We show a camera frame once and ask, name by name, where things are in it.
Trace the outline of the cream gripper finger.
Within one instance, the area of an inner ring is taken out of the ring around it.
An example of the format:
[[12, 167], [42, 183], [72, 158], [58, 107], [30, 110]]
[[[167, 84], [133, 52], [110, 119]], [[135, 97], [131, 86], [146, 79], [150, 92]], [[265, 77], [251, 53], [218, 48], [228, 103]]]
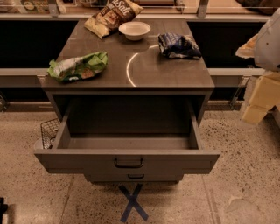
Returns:
[[250, 106], [257, 106], [263, 109], [272, 109], [280, 103], [280, 81], [260, 77], [255, 84], [253, 93], [249, 99]]
[[256, 105], [248, 105], [242, 114], [241, 119], [245, 123], [258, 124], [268, 113], [268, 110]]

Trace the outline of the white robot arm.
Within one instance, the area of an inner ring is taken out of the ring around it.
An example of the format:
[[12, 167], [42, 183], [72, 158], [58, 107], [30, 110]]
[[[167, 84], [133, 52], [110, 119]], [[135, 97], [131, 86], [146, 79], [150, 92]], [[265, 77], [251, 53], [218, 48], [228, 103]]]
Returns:
[[255, 81], [241, 119], [258, 124], [280, 102], [280, 9], [258, 32], [254, 60], [265, 72]]

